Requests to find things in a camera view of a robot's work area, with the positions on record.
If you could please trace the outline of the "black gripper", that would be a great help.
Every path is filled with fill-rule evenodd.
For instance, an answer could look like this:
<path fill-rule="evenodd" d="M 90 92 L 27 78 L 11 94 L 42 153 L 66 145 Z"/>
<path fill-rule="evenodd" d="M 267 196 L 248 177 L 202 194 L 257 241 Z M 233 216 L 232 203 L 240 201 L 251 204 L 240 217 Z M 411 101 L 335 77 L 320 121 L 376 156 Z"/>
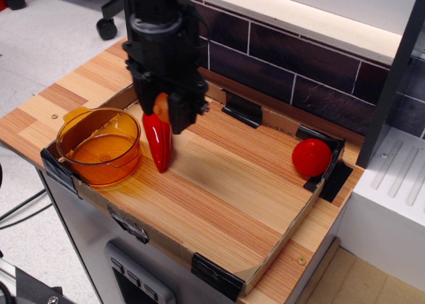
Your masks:
<path fill-rule="evenodd" d="M 207 83 L 197 60 L 204 46 L 199 41 L 202 18 L 195 11 L 178 12 L 168 21 L 146 21 L 132 13 L 127 20 L 130 36 L 124 44 L 127 68 L 143 111 L 153 113 L 161 92 L 169 94 L 169 120 L 174 135 L 181 134 L 208 111 Z"/>

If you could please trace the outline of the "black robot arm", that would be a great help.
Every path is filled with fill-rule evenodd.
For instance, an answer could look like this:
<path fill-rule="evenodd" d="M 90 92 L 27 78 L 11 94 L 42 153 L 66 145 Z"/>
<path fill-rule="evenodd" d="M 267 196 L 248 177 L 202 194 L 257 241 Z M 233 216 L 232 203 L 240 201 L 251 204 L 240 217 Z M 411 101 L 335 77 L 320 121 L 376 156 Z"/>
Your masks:
<path fill-rule="evenodd" d="M 200 23 L 191 0 L 124 0 L 127 69 L 143 111 L 153 113 L 160 93 L 167 94 L 175 135 L 208 110 L 208 84 L 198 71 Z"/>

